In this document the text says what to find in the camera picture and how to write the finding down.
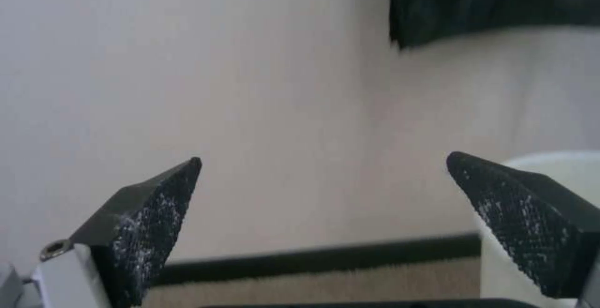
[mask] floor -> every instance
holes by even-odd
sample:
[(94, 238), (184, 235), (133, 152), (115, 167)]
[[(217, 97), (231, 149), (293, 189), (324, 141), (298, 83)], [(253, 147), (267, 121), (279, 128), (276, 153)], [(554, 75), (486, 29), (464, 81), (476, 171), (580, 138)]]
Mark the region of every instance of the floor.
[(478, 297), (479, 290), (480, 260), (463, 258), (360, 271), (156, 287), (148, 293), (143, 307), (462, 299)]

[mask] white wall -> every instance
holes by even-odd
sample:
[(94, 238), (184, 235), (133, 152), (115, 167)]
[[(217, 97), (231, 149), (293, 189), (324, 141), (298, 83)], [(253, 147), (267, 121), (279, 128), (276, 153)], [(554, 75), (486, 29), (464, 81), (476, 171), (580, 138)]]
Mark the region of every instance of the white wall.
[(387, 5), (0, 0), (0, 259), (31, 267), (189, 156), (204, 168), (172, 260), (469, 231), (450, 150), (598, 147), (599, 37), (399, 54)]

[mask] white plastic part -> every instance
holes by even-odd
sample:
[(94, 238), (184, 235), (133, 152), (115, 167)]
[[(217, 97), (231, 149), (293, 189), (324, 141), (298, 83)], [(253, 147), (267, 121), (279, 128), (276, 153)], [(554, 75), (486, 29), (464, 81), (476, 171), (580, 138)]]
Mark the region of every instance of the white plastic part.
[[(546, 174), (600, 207), (600, 151), (549, 152), (534, 154), (504, 163), (519, 170)], [(576, 299), (551, 299), (504, 251), (486, 224), (476, 216), (482, 234), (481, 297), (507, 298), (528, 302), (540, 308), (573, 308)]]
[(72, 250), (39, 263), (33, 279), (44, 308), (110, 307), (88, 246), (75, 244)]

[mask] screw head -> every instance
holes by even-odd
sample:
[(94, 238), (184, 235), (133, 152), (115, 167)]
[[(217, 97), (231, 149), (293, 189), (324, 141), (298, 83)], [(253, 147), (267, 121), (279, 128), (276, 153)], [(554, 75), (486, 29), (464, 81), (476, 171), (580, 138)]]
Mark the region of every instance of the screw head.
[(39, 253), (40, 261), (48, 261), (73, 249), (73, 243), (69, 239), (56, 240), (45, 246)]

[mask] white bucket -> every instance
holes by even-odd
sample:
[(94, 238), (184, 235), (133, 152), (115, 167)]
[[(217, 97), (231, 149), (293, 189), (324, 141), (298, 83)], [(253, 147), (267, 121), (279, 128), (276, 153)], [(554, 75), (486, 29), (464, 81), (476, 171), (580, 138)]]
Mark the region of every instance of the white bucket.
[[(600, 150), (534, 154), (504, 162), (519, 170), (550, 176), (600, 207)], [(481, 231), (481, 297), (507, 298), (540, 308), (573, 308), (576, 299), (555, 300), (517, 268), (486, 224), (476, 216)]]

